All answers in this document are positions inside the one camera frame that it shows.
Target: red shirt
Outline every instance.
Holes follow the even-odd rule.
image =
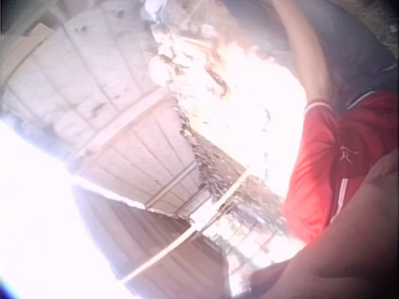
[[[338,117],[323,101],[305,110],[284,202],[288,226],[312,242],[355,194],[370,168],[398,147],[398,100],[374,93]]]

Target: sky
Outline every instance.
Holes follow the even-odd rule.
[[[134,297],[87,234],[65,166],[0,122],[0,275],[20,298]]]

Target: person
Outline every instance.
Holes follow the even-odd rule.
[[[398,150],[380,159],[325,232],[252,275],[241,299],[398,298]]]
[[[308,244],[398,146],[397,60],[329,0],[270,0],[266,10],[258,0],[223,2],[254,40],[268,40],[264,48],[305,89],[302,140],[283,210],[291,231]]]

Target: roof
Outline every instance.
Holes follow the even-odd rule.
[[[70,19],[60,6],[45,8],[62,26],[38,23],[3,59],[4,120],[73,173],[188,217],[209,193],[175,100],[148,74],[135,1],[105,1]]]
[[[128,207],[80,188],[75,200],[117,278],[135,270],[187,228],[180,219]],[[143,299],[222,298],[224,258],[205,237],[187,242],[126,284]]]

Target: skin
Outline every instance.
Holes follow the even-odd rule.
[[[319,40],[292,0],[272,0],[289,36],[307,101],[330,99],[330,75]],[[243,298],[384,298],[397,281],[398,151],[369,172],[348,206],[290,262],[258,270]]]
[[[371,169],[338,218],[261,298],[383,298],[380,290],[397,281],[397,236],[396,149]]]
[[[329,101],[330,74],[316,33],[295,1],[273,0],[272,3],[286,28],[297,75],[306,91],[307,101]]]

